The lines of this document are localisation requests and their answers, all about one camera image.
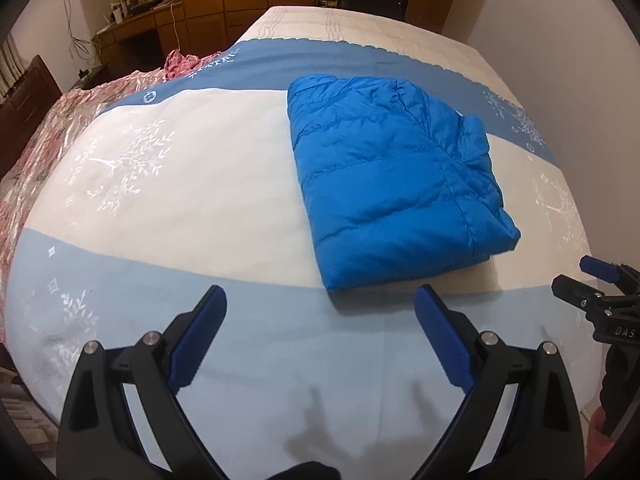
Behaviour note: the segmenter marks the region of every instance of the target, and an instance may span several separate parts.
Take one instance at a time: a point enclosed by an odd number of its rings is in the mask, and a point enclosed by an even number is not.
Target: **blue puffer jacket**
[[[304,76],[287,101],[327,289],[434,276],[515,247],[480,119],[399,79]]]

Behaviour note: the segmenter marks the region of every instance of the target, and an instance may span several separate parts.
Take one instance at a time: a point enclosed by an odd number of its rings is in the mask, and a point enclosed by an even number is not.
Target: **floral bedspread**
[[[174,50],[163,68],[135,71],[92,90],[73,88],[51,107],[18,162],[0,181],[0,342],[4,342],[4,301],[15,245],[40,189],[69,147],[114,102],[148,86],[187,75],[219,54],[200,59]]]

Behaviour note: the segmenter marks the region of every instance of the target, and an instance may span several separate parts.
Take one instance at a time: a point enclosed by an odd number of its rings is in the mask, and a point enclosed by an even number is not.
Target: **mattress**
[[[296,178],[287,88],[298,76],[408,79],[487,129],[516,250],[429,280],[327,293]],[[319,460],[345,479],[410,478],[452,420],[451,386],[413,313],[428,281],[508,344],[559,346],[582,407],[601,345],[556,300],[590,254],[562,172],[500,77],[471,47],[337,9],[273,7],[222,56],[114,104],[54,170],[20,236],[7,346],[60,418],[81,346],[133,344],[191,310],[209,285],[228,314],[178,401],[230,478]],[[513,389],[476,465],[491,459]],[[132,414],[163,459],[134,388]]]

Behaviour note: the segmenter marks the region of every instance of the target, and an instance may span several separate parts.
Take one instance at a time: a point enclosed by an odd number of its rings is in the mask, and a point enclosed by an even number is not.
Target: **curtain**
[[[3,98],[24,74],[26,64],[18,53],[14,38],[9,35],[0,47],[0,95]]]

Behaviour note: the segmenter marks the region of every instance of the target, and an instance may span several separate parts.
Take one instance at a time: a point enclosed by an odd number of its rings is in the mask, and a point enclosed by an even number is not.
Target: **brown headboard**
[[[0,178],[20,158],[22,150],[53,103],[62,95],[40,56],[0,105]]]

